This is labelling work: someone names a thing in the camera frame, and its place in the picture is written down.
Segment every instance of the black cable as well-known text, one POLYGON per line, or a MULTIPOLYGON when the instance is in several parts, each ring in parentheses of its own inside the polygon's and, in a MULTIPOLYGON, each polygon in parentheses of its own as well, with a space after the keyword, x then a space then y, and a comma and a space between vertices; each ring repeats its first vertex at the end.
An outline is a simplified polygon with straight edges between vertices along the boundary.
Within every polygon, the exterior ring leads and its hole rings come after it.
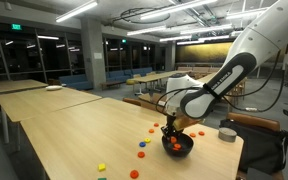
POLYGON ((226 99, 226 97, 223 96, 224 100, 230 105, 232 106, 234 109, 237 109, 237 110, 240 110, 240 111, 246 111, 246 112, 265 112, 265 111, 268 111, 270 110, 278 101, 278 99, 281 97, 281 94, 282 94, 282 91, 283 91, 283 86, 284 86, 284 76, 285 76, 285 70, 282 71, 283 72, 283 76, 282 76, 282 81, 281 81, 281 85, 280 85, 280 90, 278 92, 278 95, 275 99, 275 101, 266 109, 263 109, 263 110, 260 110, 260 109, 257 109, 257 108, 250 108, 252 110, 247 110, 247 108, 238 108, 236 106, 234 106, 229 100, 226 99))
POLYGON ((272 75, 273 75, 273 72, 274 72, 275 69, 276 69, 276 65, 277 65, 277 62, 278 62, 280 53, 281 53, 281 51, 278 51, 277 56, 276 56, 276 59, 275 59, 275 62, 274 62, 273 69, 272 69, 272 71, 270 72, 270 74, 268 75, 268 77, 267 77, 267 79, 265 80, 265 82, 263 83, 263 85, 262 85, 259 89, 255 90, 255 91, 253 91, 253 92, 250 92, 250 93, 246 93, 246 94, 241 94, 241 95, 225 94, 225 96, 229 96, 229 97, 243 97, 243 96, 248 96, 248 95, 257 93, 258 91, 260 91, 261 89, 263 89, 263 88, 266 86, 266 84, 268 83, 268 81, 271 79, 271 77, 272 77, 272 75))

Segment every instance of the ceiling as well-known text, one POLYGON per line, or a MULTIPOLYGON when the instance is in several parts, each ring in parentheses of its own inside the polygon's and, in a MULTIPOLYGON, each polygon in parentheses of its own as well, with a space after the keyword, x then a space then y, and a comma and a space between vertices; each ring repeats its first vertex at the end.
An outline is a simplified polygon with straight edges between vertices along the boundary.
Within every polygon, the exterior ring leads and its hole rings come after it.
MULTIPOLYGON (((8 0, 11 4, 16 4, 28 8, 47 11, 62 15, 89 0, 8 0)), ((186 3, 191 0, 172 0, 176 3, 186 3)), ((167 30, 161 32, 152 32, 151 35, 158 37, 173 37, 179 36, 181 30, 203 27, 198 23, 198 18, 201 19, 206 26, 233 24, 235 28, 245 28, 252 20, 253 17, 247 17, 237 20, 226 20, 225 17, 228 12, 240 12, 245 3, 245 10, 257 9, 260 7, 269 7, 277 0, 218 0, 217 2, 207 4, 206 6, 196 7, 170 14, 167 20, 139 24, 134 23, 139 21, 139 16, 133 16, 130 19, 121 19, 121 14, 134 8, 148 8, 140 12, 147 11, 151 8, 162 8, 173 5, 170 0, 99 0, 99 5, 93 9, 88 10, 85 14, 99 19, 102 24, 107 26, 114 26, 126 30, 139 30, 151 27, 166 25, 167 30)))

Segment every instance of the wooden table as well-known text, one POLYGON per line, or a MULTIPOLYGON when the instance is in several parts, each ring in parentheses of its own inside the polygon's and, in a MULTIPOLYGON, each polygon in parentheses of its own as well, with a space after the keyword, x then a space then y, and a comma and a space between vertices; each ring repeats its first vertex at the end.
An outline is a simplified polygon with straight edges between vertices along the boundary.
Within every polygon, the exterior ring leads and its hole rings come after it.
POLYGON ((6 115, 12 122, 16 123, 44 113, 57 111, 100 98, 100 96, 70 88, 62 88, 56 91, 47 91, 45 88, 42 88, 2 94, 0 95, 0 106, 2 110, 5 143, 9 142, 6 115))
POLYGON ((216 72, 215 73, 211 73, 211 74, 209 74, 209 75, 207 75, 205 77, 199 78, 197 80, 202 82, 202 83, 207 83, 215 76, 215 74, 216 74, 216 72))
POLYGON ((163 78, 168 78, 168 77, 170 77, 176 73, 188 73, 188 72, 190 72, 190 71, 170 71, 170 72, 165 72, 165 73, 160 73, 160 74, 152 74, 149 76, 137 77, 137 78, 133 78, 130 80, 137 81, 140 83, 139 92, 136 94, 141 95, 141 94, 143 94, 141 83, 148 83, 148 82, 152 82, 152 81, 156 81, 156 80, 161 80, 163 78))
POLYGON ((184 132, 205 136, 194 138, 194 147, 186 158, 170 157, 162 147, 160 127, 166 117, 155 111, 109 98, 62 109, 22 121, 36 154, 50 179, 137 179, 234 180, 243 140, 220 140, 218 130, 202 125, 184 132), (150 138, 146 147, 139 142, 150 138), (138 158, 139 151, 145 152, 138 158), (98 165, 106 164, 99 172, 98 165))
POLYGON ((41 83, 35 80, 20 80, 20 81, 1 81, 0 82, 0 94, 9 93, 20 90, 35 89, 46 87, 47 84, 41 83))

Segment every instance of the ceiling light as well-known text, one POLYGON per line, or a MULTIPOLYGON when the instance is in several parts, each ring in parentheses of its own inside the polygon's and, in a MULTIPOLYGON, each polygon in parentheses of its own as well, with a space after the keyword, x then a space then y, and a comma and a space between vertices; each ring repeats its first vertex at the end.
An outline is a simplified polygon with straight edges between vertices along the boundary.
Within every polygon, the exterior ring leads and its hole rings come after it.
POLYGON ((68 19, 70 17, 73 17, 73 16, 75 16, 77 14, 80 14, 80 13, 82 13, 84 11, 87 11, 87 10, 97 6, 97 4, 98 3, 97 3, 96 0, 87 2, 87 3, 85 3, 85 4, 81 5, 81 6, 73 9, 70 12, 63 14, 62 16, 57 17, 56 18, 56 22, 62 22, 62 21, 66 20, 66 19, 68 19))
POLYGON ((254 9, 250 11, 243 11, 238 13, 227 14, 226 19, 237 19, 245 16, 255 16, 266 11, 267 8, 254 9))
POLYGON ((226 35, 226 36, 215 36, 215 37, 205 37, 205 38, 199 38, 198 41, 178 42, 177 45, 198 44, 198 43, 204 43, 206 40, 227 39, 227 38, 229 38, 229 35, 226 35))
POLYGON ((127 32, 128 36, 136 35, 136 34, 143 34, 143 33, 148 33, 148 32, 153 32, 153 31, 161 31, 165 30, 166 26, 159 26, 159 27, 154 27, 154 28, 148 28, 148 29, 142 29, 138 31, 131 31, 127 32))
POLYGON ((237 37, 239 36, 243 31, 233 31, 230 33, 230 37, 237 37))
POLYGON ((52 40, 59 40, 59 37, 52 37, 52 36, 37 36, 40 39, 52 39, 52 40))
POLYGON ((216 1, 217 0, 195 0, 195 1, 188 2, 188 3, 183 3, 183 4, 180 4, 180 5, 175 5, 175 6, 167 7, 167 8, 164 8, 164 9, 160 9, 160 10, 144 13, 144 14, 141 15, 141 19, 142 20, 143 19, 149 19, 149 18, 161 16, 161 15, 172 13, 172 12, 176 12, 176 11, 181 11, 181 10, 184 10, 184 9, 187 9, 187 8, 193 8, 193 7, 196 7, 196 6, 201 6, 201 5, 212 3, 212 2, 216 2, 216 1))
POLYGON ((160 39, 160 42, 165 42, 165 41, 176 41, 176 40, 181 40, 181 39, 191 39, 192 35, 189 36, 179 36, 179 37, 171 37, 171 38, 164 38, 160 39))
POLYGON ((72 49, 72 50, 70 50, 70 51, 72 51, 72 52, 74 52, 74 51, 80 51, 80 49, 72 49))
POLYGON ((204 43, 204 41, 201 41, 201 40, 198 40, 198 41, 184 41, 184 42, 178 42, 177 45, 198 44, 198 43, 204 43))
POLYGON ((36 45, 29 45, 29 46, 27 46, 26 48, 27 49, 29 49, 29 48, 33 48, 33 47, 35 47, 36 45))
POLYGON ((176 4, 174 1, 175 0, 168 0, 170 3, 172 3, 172 4, 176 4))
POLYGON ((56 48, 65 47, 65 44, 56 45, 56 48))
POLYGON ((209 31, 231 29, 231 28, 232 28, 232 24, 227 24, 227 25, 222 25, 222 26, 213 26, 213 27, 208 27, 208 28, 198 28, 198 29, 181 31, 181 34, 194 34, 194 33, 209 32, 209 31))
POLYGON ((13 41, 9 41, 9 42, 5 43, 5 45, 7 46, 7 45, 10 45, 12 43, 13 43, 13 41))
POLYGON ((215 36, 215 37, 205 37, 205 38, 198 38, 199 41, 206 41, 206 40, 215 40, 215 39, 227 39, 229 35, 226 36, 215 36))
POLYGON ((111 51, 117 51, 118 48, 111 48, 110 50, 111 50, 111 51))

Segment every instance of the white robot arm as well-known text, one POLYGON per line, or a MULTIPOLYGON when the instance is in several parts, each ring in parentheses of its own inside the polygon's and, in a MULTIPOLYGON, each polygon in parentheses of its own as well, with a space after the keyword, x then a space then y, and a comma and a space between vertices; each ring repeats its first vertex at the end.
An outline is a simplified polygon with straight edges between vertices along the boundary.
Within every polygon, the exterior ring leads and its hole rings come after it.
POLYGON ((217 99, 287 44, 288 0, 279 0, 239 35, 222 68, 208 83, 187 75, 169 78, 166 92, 172 93, 167 95, 167 125, 170 126, 178 114, 192 119, 206 117, 217 99), (176 91, 189 87, 191 90, 176 91))

